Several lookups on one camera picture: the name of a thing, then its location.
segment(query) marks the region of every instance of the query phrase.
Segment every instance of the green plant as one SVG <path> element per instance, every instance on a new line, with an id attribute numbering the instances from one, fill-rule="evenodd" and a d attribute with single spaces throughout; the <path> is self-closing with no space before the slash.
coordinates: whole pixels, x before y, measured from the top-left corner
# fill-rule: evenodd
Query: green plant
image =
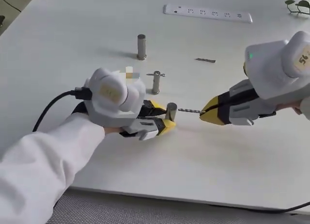
<path id="1" fill-rule="evenodd" d="M 310 15 L 310 3 L 307 1 L 307 0 L 301 0 L 299 1 L 298 3 L 295 4 L 295 6 L 297 7 L 297 10 L 296 11 L 292 11 L 290 9 L 290 6 L 293 4 L 293 3 L 296 3 L 295 0 L 286 0 L 285 1 L 285 4 L 286 4 L 286 7 L 287 9 L 290 11 L 290 13 L 297 13 L 297 14 L 305 14 L 305 15 Z M 307 12 L 304 12 L 302 11 L 300 8 L 303 7 L 303 8 L 307 8 Z"/>

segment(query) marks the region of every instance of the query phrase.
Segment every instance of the metal peg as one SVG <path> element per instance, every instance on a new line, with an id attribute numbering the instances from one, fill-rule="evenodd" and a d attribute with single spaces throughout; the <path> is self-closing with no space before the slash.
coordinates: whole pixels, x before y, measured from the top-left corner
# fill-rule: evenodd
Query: metal peg
<path id="1" fill-rule="evenodd" d="M 178 109 L 178 106 L 175 103 L 168 103 L 166 108 L 166 120 L 171 120 L 174 122 L 176 111 Z"/>
<path id="2" fill-rule="evenodd" d="M 157 95 L 159 93 L 159 81 L 160 77 L 165 77 L 165 74 L 161 74 L 160 71 L 154 71 L 153 74 L 146 74 L 146 75 L 152 75 L 154 76 L 153 79 L 153 88 L 152 88 L 152 93 L 153 95 Z"/>
<path id="3" fill-rule="evenodd" d="M 145 35 L 140 34 L 138 35 L 138 54 L 137 58 L 139 60 L 146 59 L 146 53 L 145 53 Z"/>

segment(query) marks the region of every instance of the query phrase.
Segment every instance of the metal rod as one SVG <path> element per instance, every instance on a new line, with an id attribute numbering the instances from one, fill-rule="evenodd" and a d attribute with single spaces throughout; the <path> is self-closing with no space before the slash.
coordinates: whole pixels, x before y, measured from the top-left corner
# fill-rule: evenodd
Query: metal rod
<path id="1" fill-rule="evenodd" d="M 166 120 L 171 120 L 174 122 L 176 111 L 178 110 L 178 106 L 175 103 L 168 103 L 166 108 Z"/>
<path id="2" fill-rule="evenodd" d="M 204 59 L 204 58 L 196 58 L 195 60 L 197 61 L 203 61 L 203 62 L 209 62 L 209 63 L 215 63 L 215 60 L 210 60 L 210 59 Z"/>
<path id="3" fill-rule="evenodd" d="M 157 95 L 159 93 L 159 81 L 160 77 L 165 77 L 165 74 L 161 74 L 160 71 L 154 71 L 153 74 L 146 74 L 146 75 L 151 75 L 154 77 L 153 79 L 153 88 L 152 88 L 152 93 L 153 95 Z"/>
<path id="4" fill-rule="evenodd" d="M 137 58 L 139 60 L 145 60 L 146 59 L 145 35 L 143 35 L 143 34 L 138 35 L 138 54 L 137 54 Z"/>
<path id="5" fill-rule="evenodd" d="M 205 111 L 192 110 L 192 109 L 179 109 L 180 112 L 193 112 L 193 113 L 205 113 Z"/>

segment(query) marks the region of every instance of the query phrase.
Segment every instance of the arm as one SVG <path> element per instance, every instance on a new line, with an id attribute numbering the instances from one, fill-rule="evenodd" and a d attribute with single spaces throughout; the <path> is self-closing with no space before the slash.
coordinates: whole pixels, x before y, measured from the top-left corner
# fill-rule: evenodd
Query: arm
<path id="1" fill-rule="evenodd" d="M 0 162 L 0 223 L 45 224 L 104 136 L 87 115 L 75 113 L 55 130 L 13 145 Z"/>

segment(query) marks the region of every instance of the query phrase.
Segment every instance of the electrical outlet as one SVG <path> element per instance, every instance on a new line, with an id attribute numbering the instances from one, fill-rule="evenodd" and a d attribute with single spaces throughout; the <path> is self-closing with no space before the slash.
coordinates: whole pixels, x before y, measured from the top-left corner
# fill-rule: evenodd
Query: electrical outlet
<path id="1" fill-rule="evenodd" d="M 167 4 L 164 7 L 164 13 L 177 16 L 200 17 L 200 18 L 253 23 L 250 13 L 229 12 L 223 10 L 216 10 L 213 8 L 197 8 L 197 7 Z"/>

